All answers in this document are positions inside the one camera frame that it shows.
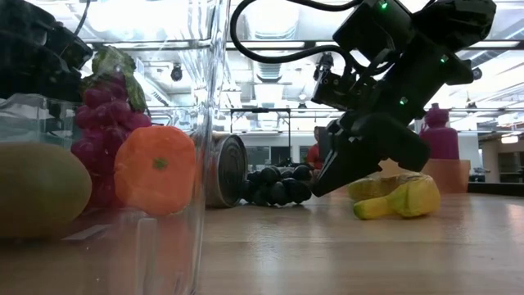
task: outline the red grapes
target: red grapes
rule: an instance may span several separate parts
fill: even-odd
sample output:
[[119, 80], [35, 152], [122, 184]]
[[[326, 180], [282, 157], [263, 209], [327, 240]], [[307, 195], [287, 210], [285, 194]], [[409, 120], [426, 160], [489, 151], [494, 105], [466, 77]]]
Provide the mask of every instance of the red grapes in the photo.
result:
[[73, 143], [71, 152], [91, 175], [93, 190], [88, 207], [122, 207], [115, 196], [115, 155], [129, 134], [151, 126], [151, 119], [131, 110], [122, 75], [98, 81], [85, 90], [83, 97], [84, 105], [75, 112], [75, 123], [83, 130], [83, 137]]

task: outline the plastic grapes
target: plastic grapes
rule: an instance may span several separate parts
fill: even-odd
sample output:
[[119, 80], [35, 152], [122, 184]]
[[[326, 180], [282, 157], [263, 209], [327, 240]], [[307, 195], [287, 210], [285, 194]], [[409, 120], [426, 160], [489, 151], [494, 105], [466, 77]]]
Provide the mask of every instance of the plastic grapes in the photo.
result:
[[310, 180], [311, 169], [308, 166], [297, 166], [293, 171], [266, 167], [247, 175], [242, 185], [242, 198], [262, 207], [286, 206], [292, 202], [301, 204], [311, 198]]
[[133, 112], [125, 78], [118, 73], [98, 80], [84, 91], [84, 105], [75, 112], [75, 123], [83, 137], [73, 143], [71, 152], [88, 169], [93, 190], [88, 208], [118, 208], [113, 179], [115, 155], [129, 134], [139, 127], [151, 126], [151, 119]]

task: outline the red shirt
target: red shirt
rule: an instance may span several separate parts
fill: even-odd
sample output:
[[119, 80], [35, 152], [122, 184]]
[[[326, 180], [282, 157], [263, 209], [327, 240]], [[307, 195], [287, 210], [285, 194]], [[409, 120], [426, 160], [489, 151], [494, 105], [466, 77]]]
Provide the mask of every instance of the red shirt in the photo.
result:
[[320, 160], [320, 154], [318, 153], [318, 144], [315, 144], [313, 147], [309, 148], [308, 163], [313, 163], [315, 169], [322, 169], [323, 161]]

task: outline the glass jar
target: glass jar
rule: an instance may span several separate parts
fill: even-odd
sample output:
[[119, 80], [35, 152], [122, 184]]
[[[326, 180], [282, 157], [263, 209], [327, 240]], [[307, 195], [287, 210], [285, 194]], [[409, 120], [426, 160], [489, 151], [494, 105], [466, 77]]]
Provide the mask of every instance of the glass jar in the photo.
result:
[[0, 3], [1, 294], [196, 291], [228, 9]]

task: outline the plastic black grapes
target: plastic black grapes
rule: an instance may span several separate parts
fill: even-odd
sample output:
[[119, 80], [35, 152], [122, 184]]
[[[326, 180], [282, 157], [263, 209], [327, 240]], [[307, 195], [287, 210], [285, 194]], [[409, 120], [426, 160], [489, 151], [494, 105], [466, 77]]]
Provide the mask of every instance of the plastic black grapes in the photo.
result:
[[247, 175], [242, 188], [242, 197], [257, 206], [286, 206], [294, 202], [301, 204], [311, 198], [307, 184], [311, 180], [311, 169], [298, 166], [294, 170], [280, 171], [275, 166], [264, 168]]

